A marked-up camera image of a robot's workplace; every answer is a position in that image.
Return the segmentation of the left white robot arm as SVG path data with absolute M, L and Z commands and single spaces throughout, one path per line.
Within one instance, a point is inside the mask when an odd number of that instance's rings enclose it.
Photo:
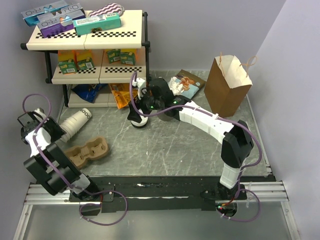
M 21 124 L 21 139 L 30 146 L 30 157 L 24 167 L 52 196 L 70 190 L 80 200 L 95 200 L 99 188 L 83 174 L 57 145 L 66 132 L 41 108 L 25 112 L 17 118 Z

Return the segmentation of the stack of white cup lids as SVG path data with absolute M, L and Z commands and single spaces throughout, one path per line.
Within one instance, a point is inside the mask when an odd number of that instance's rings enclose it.
M 133 115 L 133 120 L 130 120 L 130 123 L 134 128 L 142 129 L 146 127 L 148 120 L 149 120 L 148 117 L 135 113 Z

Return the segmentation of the stack of white paper cups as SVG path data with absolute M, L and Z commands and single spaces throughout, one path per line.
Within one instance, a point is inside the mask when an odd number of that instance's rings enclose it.
M 65 132 L 61 140 L 68 142 L 92 117 L 91 112 L 87 108 L 82 108 L 72 116 L 64 120 L 59 126 Z

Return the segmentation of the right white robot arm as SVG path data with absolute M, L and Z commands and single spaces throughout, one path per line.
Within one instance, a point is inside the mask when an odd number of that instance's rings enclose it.
M 248 126 L 242 121 L 230 123 L 220 119 L 183 95 L 183 86 L 174 78 L 166 82 L 156 78 L 149 83 L 134 72 L 129 83 L 129 114 L 127 119 L 135 128 L 146 126 L 153 111 L 180 122 L 188 123 L 215 138 L 221 145 L 223 170 L 218 193 L 230 199 L 236 193 L 236 184 L 246 158 L 254 143 Z

